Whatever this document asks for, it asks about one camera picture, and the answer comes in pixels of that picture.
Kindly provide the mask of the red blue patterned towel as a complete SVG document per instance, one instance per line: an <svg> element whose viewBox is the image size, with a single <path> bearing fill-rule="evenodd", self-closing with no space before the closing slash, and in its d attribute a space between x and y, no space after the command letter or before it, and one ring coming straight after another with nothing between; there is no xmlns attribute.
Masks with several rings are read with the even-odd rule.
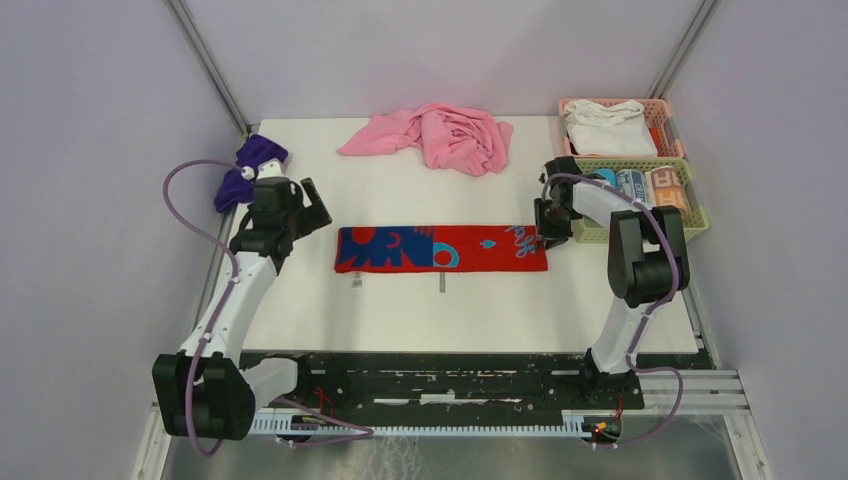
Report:
<svg viewBox="0 0 848 480"><path fill-rule="evenodd" d="M356 226L338 231L335 271L544 272L532 225Z"/></svg>

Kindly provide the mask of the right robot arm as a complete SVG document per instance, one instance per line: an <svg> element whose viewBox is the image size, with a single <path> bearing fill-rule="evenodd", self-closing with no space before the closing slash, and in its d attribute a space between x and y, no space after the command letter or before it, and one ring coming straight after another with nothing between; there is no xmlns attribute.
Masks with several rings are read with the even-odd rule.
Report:
<svg viewBox="0 0 848 480"><path fill-rule="evenodd" d="M543 166L541 195L534 201L538 246L568 242L572 223L587 217L608 233L607 279L614 295L598 340L586 355L588 374L577 382L580 400L602 408L618 393L613 376L637 369L637 354L649 320L690 279L681 212L650 207L598 175L585 175L572 157Z"/></svg>

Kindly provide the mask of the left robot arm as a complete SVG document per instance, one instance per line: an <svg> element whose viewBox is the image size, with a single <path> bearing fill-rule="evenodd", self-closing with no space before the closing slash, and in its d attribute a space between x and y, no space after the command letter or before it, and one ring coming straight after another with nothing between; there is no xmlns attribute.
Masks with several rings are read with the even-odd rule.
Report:
<svg viewBox="0 0 848 480"><path fill-rule="evenodd" d="M224 255L213 297L174 354L161 354L152 378L165 431L173 437L241 440L256 411L277 398L293 407L313 397L313 378L295 361L271 357L239 366L258 308L296 241L332 219L314 182L285 177L281 161L230 169L248 180L253 200L229 242L203 232Z"/></svg>

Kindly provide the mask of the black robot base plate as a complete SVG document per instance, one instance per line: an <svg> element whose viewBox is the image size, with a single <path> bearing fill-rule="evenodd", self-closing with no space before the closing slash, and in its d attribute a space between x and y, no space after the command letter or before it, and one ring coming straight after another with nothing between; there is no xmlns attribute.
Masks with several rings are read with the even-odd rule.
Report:
<svg viewBox="0 0 848 480"><path fill-rule="evenodd" d="M371 427L554 426L564 411L644 408L638 378L600 380L581 354L292 353L286 399Z"/></svg>

